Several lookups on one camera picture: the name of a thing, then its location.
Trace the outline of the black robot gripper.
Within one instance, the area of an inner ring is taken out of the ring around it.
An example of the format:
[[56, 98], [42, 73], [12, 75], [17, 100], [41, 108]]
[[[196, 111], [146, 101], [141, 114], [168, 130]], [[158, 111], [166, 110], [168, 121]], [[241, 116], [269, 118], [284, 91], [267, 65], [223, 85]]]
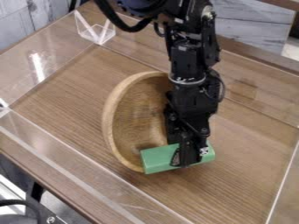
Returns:
[[217, 113], [225, 84], [215, 70], [208, 71], [200, 85], [174, 85], [166, 92], [162, 111], [166, 143], [177, 144], [169, 165], [188, 167], [197, 164], [208, 150], [209, 119]]

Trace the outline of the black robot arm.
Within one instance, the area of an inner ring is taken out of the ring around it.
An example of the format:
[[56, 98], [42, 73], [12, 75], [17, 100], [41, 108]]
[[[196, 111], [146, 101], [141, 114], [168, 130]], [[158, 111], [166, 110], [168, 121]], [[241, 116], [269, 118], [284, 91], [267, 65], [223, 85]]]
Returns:
[[124, 32], [153, 25], [164, 39], [172, 90], [162, 111], [166, 142], [176, 146], [170, 167], [187, 167], [208, 154], [209, 119], [225, 94], [225, 84], [212, 69], [220, 62], [216, 12], [211, 0], [114, 0], [122, 11], [141, 18], [129, 25], [108, 0], [94, 0], [106, 19]]

